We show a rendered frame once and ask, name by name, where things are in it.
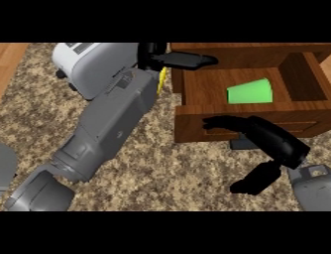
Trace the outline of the white and grey toaster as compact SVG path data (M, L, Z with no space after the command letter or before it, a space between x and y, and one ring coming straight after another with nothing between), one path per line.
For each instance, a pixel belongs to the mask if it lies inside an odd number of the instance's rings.
M136 43L58 43L52 53L56 77L92 100L117 74L136 65L136 54Z

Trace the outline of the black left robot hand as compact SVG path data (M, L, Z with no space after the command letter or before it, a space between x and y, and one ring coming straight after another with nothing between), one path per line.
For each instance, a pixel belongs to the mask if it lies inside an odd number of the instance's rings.
M166 43L141 43L138 45L138 67L143 70L160 71L164 67L197 70L204 66L219 63L213 56L167 52Z

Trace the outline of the brown wooden drawer box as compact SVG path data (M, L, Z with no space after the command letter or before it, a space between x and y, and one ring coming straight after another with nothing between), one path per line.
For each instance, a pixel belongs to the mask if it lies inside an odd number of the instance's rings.
M331 82L312 53L287 54L275 66L183 71L182 76L186 105L229 104L228 88L262 78L272 102L331 100Z

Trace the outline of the brown wooden cabinet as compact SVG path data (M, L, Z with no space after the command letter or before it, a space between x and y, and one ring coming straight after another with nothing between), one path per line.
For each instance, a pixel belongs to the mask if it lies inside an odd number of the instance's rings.
M275 66L290 53L312 53L319 64L331 55L331 43L172 43L172 50L214 56L219 64L205 69ZM183 71L174 70L173 83L183 90Z

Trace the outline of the brown wooden drawer front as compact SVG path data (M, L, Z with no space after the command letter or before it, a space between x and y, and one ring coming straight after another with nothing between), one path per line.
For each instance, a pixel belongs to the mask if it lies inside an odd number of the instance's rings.
M262 117L300 138L312 138L331 130L331 100L186 105L176 107L174 142L213 142L236 139L239 137L236 132L223 129L207 131L203 128L203 119L220 115Z

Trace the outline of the green cup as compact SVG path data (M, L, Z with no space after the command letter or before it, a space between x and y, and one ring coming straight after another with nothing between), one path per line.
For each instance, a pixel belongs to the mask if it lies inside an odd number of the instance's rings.
M228 88L228 103L270 103L272 86L266 78L238 84Z

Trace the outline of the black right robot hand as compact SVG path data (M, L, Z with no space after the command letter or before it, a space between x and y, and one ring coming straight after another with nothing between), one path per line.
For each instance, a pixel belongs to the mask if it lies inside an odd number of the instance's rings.
M242 133L248 140L270 156L267 162L260 163L247 176L231 185L231 193L259 195L281 177L281 167L296 170L301 165L310 147L266 119L220 115L203 119L204 129L222 128Z

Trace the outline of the yellow thin object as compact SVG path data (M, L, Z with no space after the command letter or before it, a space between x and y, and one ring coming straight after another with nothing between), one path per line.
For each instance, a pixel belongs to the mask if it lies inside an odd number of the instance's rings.
M164 66L161 71L160 71L158 86L157 86L157 95L161 92L161 88L163 88L163 85L164 85L166 77L167 77L167 67Z

